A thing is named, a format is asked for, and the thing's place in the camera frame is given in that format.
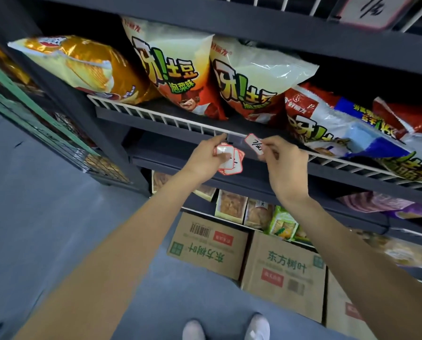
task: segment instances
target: purple snack bag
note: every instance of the purple snack bag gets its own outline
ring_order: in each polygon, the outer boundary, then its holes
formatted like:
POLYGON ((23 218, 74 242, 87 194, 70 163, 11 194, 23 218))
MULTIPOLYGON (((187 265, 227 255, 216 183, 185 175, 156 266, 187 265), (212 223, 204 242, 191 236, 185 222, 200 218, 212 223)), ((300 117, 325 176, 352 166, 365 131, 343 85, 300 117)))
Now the purple snack bag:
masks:
POLYGON ((399 219, 422 218, 422 205, 414 203, 401 210, 384 211, 382 213, 388 217, 399 219))

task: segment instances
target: barcode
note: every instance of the barcode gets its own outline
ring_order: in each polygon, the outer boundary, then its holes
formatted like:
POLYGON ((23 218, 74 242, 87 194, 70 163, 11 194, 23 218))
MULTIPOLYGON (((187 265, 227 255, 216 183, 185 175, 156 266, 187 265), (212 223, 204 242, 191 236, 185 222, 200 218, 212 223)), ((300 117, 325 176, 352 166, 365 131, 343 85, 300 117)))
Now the barcode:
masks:
POLYGON ((203 225, 192 223, 190 232, 208 238, 211 228, 204 227, 203 225))
POLYGON ((300 284, 294 279, 288 280, 288 290, 296 292, 298 295, 304 296, 305 285, 300 284))

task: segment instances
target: gray floor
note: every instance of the gray floor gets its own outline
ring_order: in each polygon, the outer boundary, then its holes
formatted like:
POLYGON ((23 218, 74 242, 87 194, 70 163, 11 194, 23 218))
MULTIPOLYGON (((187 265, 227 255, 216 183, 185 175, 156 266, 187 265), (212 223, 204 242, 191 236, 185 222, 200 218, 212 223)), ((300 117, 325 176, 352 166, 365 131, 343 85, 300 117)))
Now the gray floor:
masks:
MULTIPOLYGON (((9 339, 52 287, 145 200, 100 185, 0 117, 0 338, 9 339)), ((272 339, 346 338, 168 257, 176 223, 113 340, 180 339, 193 317, 212 339, 242 339, 254 312, 268 318, 272 339)))

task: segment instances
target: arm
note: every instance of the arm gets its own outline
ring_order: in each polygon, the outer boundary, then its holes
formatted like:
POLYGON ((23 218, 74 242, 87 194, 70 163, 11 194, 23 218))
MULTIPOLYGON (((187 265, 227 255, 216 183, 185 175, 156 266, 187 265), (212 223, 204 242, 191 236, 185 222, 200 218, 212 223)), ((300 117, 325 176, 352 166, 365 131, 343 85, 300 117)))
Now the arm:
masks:
POLYGON ((74 269, 15 338, 110 339, 184 201, 228 159, 213 156, 225 137, 202 141, 184 168, 74 269))
POLYGON ((262 142, 277 198, 304 228, 378 340, 422 339, 422 284, 309 197, 306 152, 278 136, 262 142))

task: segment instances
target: right hand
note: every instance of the right hand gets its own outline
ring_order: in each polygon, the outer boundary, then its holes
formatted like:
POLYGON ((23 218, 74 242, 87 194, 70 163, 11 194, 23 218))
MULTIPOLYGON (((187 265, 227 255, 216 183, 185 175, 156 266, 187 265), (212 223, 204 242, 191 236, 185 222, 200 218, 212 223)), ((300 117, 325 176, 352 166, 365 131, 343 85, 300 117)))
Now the right hand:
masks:
POLYGON ((280 136, 261 141, 272 190, 282 204, 305 200, 308 196, 308 154, 280 136))

